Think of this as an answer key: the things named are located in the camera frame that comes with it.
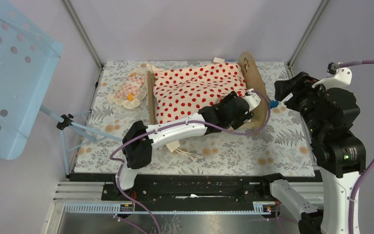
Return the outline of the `wooden pet bed frame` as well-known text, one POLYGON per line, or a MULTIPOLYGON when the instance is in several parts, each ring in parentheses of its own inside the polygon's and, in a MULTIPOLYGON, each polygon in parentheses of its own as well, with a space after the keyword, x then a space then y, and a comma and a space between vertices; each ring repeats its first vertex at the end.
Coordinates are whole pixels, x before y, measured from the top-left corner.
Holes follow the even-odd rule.
MULTIPOLYGON (((259 73, 259 70, 256 66, 255 60, 253 56, 249 52, 242 52, 240 55, 240 58, 237 62, 214 62, 212 64, 218 64, 218 63, 236 63, 239 65, 239 68, 242 71, 243 77, 245 79, 245 84, 248 89, 253 89, 255 91, 260 92, 264 96, 267 95, 265 84, 261 78, 261 75, 259 73)), ((153 85, 155 82, 154 75, 151 71, 149 71, 149 65, 148 65, 148 76, 147 76, 147 90, 148 90, 148 105, 149 105, 149 113, 150 113, 150 123, 156 124, 156 107, 157 107, 157 101, 156 98, 153 95, 153 85)), ((192 67, 202 67, 201 66, 193 66, 193 65, 183 65, 181 68, 192 68, 192 67)), ((168 70, 164 68, 163 65, 159 65, 158 68, 162 68, 165 70, 168 70)), ((169 69, 177 69, 175 66, 170 67, 169 69)))

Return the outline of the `red strawberry print duvet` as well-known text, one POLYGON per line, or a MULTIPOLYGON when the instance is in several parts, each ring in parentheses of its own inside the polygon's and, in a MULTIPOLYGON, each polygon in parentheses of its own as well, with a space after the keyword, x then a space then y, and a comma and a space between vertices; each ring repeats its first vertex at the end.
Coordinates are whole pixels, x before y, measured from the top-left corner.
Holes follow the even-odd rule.
POLYGON ((168 70, 149 65, 149 71, 155 79, 153 95, 159 124, 185 118, 203 107, 217 104, 232 91, 241 97, 247 92, 242 71, 236 63, 168 70))

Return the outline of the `checkered ruffled pillow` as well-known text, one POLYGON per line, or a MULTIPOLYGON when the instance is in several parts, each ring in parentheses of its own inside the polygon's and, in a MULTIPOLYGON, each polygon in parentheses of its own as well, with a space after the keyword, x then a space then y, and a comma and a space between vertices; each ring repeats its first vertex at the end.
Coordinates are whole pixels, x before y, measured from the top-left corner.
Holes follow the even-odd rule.
POLYGON ((107 101, 111 105, 123 106, 126 109, 134 109, 141 105, 147 91, 146 68, 139 68, 130 72, 129 76, 113 87, 113 92, 108 94, 107 101))

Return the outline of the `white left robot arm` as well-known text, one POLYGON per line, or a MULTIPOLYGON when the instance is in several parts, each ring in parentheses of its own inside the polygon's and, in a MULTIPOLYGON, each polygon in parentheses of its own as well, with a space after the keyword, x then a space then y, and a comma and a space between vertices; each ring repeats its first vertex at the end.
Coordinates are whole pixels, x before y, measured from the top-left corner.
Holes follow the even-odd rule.
POLYGON ((122 145, 110 156, 114 159, 115 153, 122 151, 125 157, 115 176, 113 194, 119 200, 128 199, 139 169, 151 163, 153 150, 166 144, 220 132, 245 136, 245 132, 237 129, 254 117, 253 110, 261 103, 268 105, 269 100, 258 91, 250 89, 244 97, 232 91, 220 103, 182 119, 155 125, 144 125, 141 120, 134 122, 123 137, 122 145))

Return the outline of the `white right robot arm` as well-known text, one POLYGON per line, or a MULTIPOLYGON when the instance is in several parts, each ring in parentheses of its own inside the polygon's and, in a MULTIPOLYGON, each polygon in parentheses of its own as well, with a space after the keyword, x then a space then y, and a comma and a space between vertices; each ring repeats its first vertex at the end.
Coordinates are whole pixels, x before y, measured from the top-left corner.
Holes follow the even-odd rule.
POLYGON ((323 208, 309 203, 282 174, 265 175, 260 194, 276 199, 296 220, 301 234, 347 234, 357 212, 349 211, 355 183, 365 171, 366 149, 351 132, 360 113, 347 67, 330 63, 329 77, 316 79, 300 72, 274 83, 275 99, 300 113, 311 138, 311 148, 323 182, 323 208))

